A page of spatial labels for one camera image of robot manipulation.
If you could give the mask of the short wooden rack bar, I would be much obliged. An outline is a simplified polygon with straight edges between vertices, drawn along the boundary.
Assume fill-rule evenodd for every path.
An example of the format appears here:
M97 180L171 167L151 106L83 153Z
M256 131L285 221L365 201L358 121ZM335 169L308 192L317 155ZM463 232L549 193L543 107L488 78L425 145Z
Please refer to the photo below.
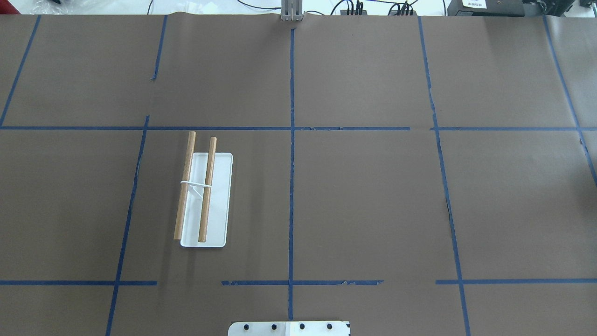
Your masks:
M215 170L215 154L217 151L217 138L211 137L209 141L209 149L206 161L206 173L204 184L206 185L203 187L203 196L202 196L202 208L201 208L201 217L200 217L200 230L198 233L198 242L203 243L207 240L207 231L208 231L208 217L209 217L209 208L210 208L210 200L211 200L211 193L212 193L212 185L213 185L213 174Z

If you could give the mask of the grey aluminium frame post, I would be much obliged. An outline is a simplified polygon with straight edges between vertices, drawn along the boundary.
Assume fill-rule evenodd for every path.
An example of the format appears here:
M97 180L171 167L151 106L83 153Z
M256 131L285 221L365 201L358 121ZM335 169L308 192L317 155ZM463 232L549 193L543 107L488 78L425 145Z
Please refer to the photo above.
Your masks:
M281 0L281 20L302 21L305 15L303 2L303 0Z

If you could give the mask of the tall wooden rack bar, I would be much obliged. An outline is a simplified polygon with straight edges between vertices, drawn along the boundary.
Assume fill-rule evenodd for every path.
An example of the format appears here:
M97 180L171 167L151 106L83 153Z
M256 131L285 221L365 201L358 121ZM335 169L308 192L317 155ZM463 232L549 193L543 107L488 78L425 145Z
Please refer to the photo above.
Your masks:
M183 229L183 224L184 224L186 204L187 204L187 193L188 193L187 181L189 181L189 178L190 178L195 142L196 142L196 132L189 131L188 137L187 137L187 143L186 143L183 174L182 174L182 179L180 182L179 202L178 202L178 208L177 208L177 212L176 212L176 223L175 223L175 230L174 230L174 239L175 240L181 240L181 238L182 238L182 229Z

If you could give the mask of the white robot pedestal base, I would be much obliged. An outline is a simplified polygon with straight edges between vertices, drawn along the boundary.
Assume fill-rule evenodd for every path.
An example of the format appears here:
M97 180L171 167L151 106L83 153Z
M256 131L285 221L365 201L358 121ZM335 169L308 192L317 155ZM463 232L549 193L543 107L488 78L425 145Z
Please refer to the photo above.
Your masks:
M258 321L235 322L229 336L350 336L350 323L345 321Z

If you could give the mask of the white rack base tray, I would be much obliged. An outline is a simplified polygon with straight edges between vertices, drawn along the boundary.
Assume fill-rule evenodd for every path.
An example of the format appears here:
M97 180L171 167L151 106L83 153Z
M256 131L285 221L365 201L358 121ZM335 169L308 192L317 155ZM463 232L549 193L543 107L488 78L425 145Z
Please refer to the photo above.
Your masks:
M216 153L215 168L209 189L210 201L205 242L200 242L202 205L208 153L194 153L190 177L181 181L188 187L182 223L182 247L225 247L227 242L230 194L232 189L233 155Z

